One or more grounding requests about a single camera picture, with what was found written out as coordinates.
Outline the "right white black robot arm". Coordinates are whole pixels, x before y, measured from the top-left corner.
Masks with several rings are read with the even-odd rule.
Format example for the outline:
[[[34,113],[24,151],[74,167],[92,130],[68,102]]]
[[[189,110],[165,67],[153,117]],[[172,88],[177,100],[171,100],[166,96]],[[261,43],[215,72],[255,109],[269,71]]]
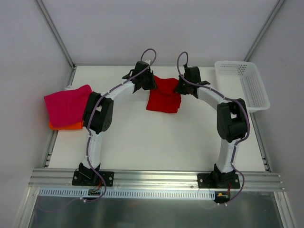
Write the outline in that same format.
[[[179,75],[175,92],[180,95],[192,95],[204,101],[217,112],[216,127],[221,138],[220,152],[213,171],[197,175],[198,187],[239,189],[240,183],[234,166],[238,145],[246,140],[250,133],[250,123],[245,101],[224,96],[202,81],[200,70],[196,66],[184,64],[184,74]]]

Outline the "red t shirt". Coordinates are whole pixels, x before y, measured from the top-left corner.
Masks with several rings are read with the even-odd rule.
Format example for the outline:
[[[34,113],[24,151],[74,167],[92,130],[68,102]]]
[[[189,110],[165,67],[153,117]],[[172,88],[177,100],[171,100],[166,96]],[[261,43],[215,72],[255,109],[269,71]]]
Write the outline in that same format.
[[[175,114],[181,105],[181,95],[175,92],[178,80],[154,76],[157,88],[150,90],[146,110]]]

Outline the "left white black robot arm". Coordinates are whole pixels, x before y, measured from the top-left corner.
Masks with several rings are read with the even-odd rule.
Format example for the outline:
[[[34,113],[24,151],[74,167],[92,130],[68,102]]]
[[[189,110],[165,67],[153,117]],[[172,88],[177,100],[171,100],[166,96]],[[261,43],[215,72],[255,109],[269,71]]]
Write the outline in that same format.
[[[118,85],[104,94],[92,92],[89,95],[83,114],[84,127],[88,132],[86,152],[74,172],[73,186],[113,186],[114,172],[100,170],[100,151],[104,134],[112,124],[114,102],[140,89],[156,88],[151,65],[140,60]]]

